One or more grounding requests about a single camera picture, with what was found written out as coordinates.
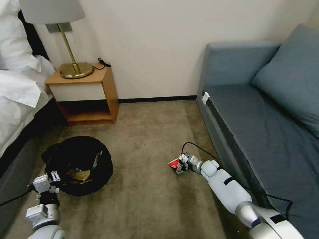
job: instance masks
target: table lamp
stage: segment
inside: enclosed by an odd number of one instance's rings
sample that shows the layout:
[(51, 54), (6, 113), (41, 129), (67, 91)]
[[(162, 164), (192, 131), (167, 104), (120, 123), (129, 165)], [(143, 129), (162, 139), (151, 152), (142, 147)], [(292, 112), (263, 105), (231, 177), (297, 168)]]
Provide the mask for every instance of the table lamp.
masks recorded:
[(85, 14), (78, 0), (19, 0), (19, 2), (26, 22), (33, 24), (58, 24), (72, 59), (72, 64), (66, 64), (61, 67), (60, 73), (63, 78), (76, 79), (85, 77), (93, 72), (92, 65), (84, 62), (76, 63), (60, 24), (84, 18)]

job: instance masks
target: bed frame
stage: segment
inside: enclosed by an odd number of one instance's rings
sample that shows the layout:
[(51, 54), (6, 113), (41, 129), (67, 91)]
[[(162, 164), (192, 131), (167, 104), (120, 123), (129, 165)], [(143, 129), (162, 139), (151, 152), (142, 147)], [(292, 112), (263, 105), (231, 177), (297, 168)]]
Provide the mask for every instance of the bed frame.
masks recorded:
[[(47, 60), (48, 55), (32, 24), (26, 23), (22, 12), (18, 13), (27, 33), (33, 55), (41, 55)], [(6, 149), (0, 158), (0, 202), (7, 201), (25, 192), (39, 151), (43, 132), (52, 123), (52, 115), (58, 113), (54, 101), (50, 101), (38, 111), (19, 137)], [(0, 207), (0, 238), (14, 218), (20, 199)]]

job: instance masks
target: white lamp shade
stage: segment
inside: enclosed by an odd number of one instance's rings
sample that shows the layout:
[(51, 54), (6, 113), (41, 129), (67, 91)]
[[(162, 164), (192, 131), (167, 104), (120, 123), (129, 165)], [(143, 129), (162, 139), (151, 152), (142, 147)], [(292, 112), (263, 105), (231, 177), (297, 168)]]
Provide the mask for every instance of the white lamp shade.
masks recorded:
[(84, 18), (78, 0), (19, 0), (26, 22), (51, 24), (72, 22)]

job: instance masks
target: brass lamp base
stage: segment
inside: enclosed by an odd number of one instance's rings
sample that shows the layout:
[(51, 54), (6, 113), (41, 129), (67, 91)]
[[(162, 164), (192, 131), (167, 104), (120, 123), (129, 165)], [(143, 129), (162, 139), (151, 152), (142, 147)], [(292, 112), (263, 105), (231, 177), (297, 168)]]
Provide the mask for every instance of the brass lamp base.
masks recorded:
[(92, 74), (93, 71), (94, 68), (92, 65), (85, 62), (81, 62), (64, 65), (60, 70), (60, 74), (63, 78), (66, 79), (77, 79), (86, 77), (89, 74)]

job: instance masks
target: sofa seat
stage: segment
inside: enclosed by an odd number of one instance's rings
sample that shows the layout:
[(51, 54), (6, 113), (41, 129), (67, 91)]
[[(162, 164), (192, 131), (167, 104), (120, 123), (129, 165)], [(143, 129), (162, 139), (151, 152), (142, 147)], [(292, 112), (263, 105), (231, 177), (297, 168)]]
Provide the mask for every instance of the sofa seat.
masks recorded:
[[(206, 86), (210, 111), (245, 173), (260, 187), (294, 202), (289, 219), (305, 238), (319, 234), (319, 139), (249, 84)], [(268, 198), (285, 214), (288, 203)]]

